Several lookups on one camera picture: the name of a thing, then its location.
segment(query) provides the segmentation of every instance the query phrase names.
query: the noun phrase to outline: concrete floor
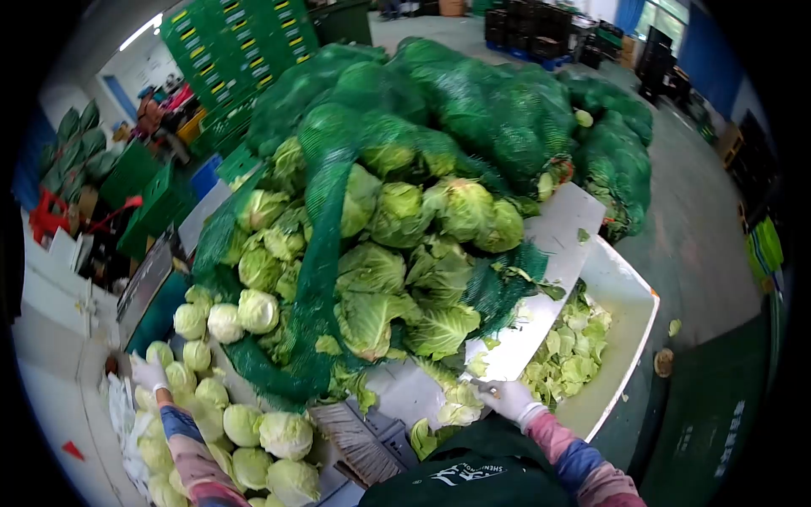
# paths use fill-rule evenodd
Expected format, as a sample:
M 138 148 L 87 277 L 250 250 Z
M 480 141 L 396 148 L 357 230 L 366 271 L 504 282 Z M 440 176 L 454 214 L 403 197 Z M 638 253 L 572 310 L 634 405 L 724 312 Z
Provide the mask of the concrete floor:
M 401 39 L 417 36 L 492 64 L 532 65 L 487 49 L 480 18 L 425 16 L 383 22 L 372 12 L 369 22 L 374 44 L 390 54 Z M 595 73 L 583 65 L 574 67 Z M 604 62 L 599 74 L 635 95 L 638 80 L 631 71 Z M 644 230 L 620 241 L 616 250 L 659 293 L 661 305 L 640 365 L 625 390 L 628 401 L 619 402 L 593 442 L 623 470 L 632 465 L 646 415 L 661 413 L 663 408 L 663 386 L 654 378 L 653 354 L 665 345 L 678 354 L 760 312 L 761 296 L 749 271 L 732 180 L 691 120 L 668 104 L 658 109 L 651 106 L 651 110 L 652 203 Z M 672 319 L 681 319 L 683 327 L 676 337 L 668 338 Z M 643 435 L 640 448 L 644 449 L 637 451 L 637 459 L 649 444 Z

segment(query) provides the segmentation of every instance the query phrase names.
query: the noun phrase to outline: blue plastic crate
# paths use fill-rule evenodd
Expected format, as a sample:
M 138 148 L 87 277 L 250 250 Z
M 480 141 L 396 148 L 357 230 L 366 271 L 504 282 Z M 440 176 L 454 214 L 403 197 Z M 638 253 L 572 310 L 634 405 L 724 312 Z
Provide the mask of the blue plastic crate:
M 214 153 L 202 167 L 200 167 L 194 176 L 191 177 L 191 187 L 195 189 L 197 199 L 203 199 L 208 192 L 217 184 L 220 179 L 215 172 L 217 167 L 222 164 L 222 157 L 219 153 Z

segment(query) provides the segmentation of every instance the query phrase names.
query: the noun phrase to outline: blue wall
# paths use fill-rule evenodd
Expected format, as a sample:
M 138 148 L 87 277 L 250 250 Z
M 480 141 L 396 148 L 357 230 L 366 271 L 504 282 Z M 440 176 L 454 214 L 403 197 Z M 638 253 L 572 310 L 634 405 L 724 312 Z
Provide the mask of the blue wall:
M 744 68 L 718 25 L 695 4 L 690 6 L 690 23 L 677 65 L 716 111 L 726 119 L 732 116 Z

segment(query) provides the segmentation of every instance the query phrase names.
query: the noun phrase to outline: gloved hand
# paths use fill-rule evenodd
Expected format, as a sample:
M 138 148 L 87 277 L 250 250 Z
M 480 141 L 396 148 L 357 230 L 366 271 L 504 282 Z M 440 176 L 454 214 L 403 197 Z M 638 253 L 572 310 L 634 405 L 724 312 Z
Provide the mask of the gloved hand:
M 496 388 L 499 397 L 490 394 L 490 389 Z M 526 427 L 538 415 L 548 411 L 547 407 L 536 402 L 530 390 L 519 380 L 503 382 L 493 380 L 478 388 L 479 398 L 493 410 L 513 421 L 526 434 Z
M 130 356 L 130 364 L 132 380 L 150 393 L 154 394 L 160 388 L 169 388 L 169 381 L 166 379 L 166 372 L 160 359 L 155 358 L 154 363 L 147 363 L 138 354 L 133 354 Z

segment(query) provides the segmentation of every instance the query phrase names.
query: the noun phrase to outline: person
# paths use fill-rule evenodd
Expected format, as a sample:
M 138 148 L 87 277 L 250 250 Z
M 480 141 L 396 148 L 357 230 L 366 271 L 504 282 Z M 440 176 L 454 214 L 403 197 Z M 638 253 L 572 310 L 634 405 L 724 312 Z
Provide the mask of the person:
M 191 158 L 186 146 L 174 134 L 177 130 L 177 120 L 155 100 L 155 88 L 147 86 L 138 93 L 138 98 L 141 100 L 137 111 L 138 129 L 150 139 L 157 137 L 166 139 L 180 162 L 188 164 Z
M 147 363 L 134 355 L 131 364 L 132 380 L 157 399 L 172 460 L 192 503 L 206 507 L 251 507 L 234 481 L 217 465 L 191 414 L 174 404 L 160 360 Z
M 171 403 L 166 375 L 159 362 L 136 366 L 133 378 L 143 381 L 146 389 L 152 387 L 159 396 L 158 406 L 172 458 L 192 501 L 200 501 L 203 490 L 195 488 L 201 479 L 189 479 L 190 470 L 209 470 L 213 461 L 200 432 L 189 414 Z M 498 397 L 490 392 L 491 388 L 496 388 Z M 645 507 L 633 480 L 605 461 L 597 449 L 561 426 L 520 381 L 490 382 L 482 386 L 479 396 L 496 414 L 450 437 L 419 466 L 371 486 L 358 507 L 552 507 L 573 502 L 581 507 Z M 184 442 L 185 449 L 195 444 L 196 454 L 184 451 L 181 447 Z M 179 458 L 187 461 L 178 462 Z M 234 485 L 224 474 L 209 477 L 206 492 L 235 493 Z

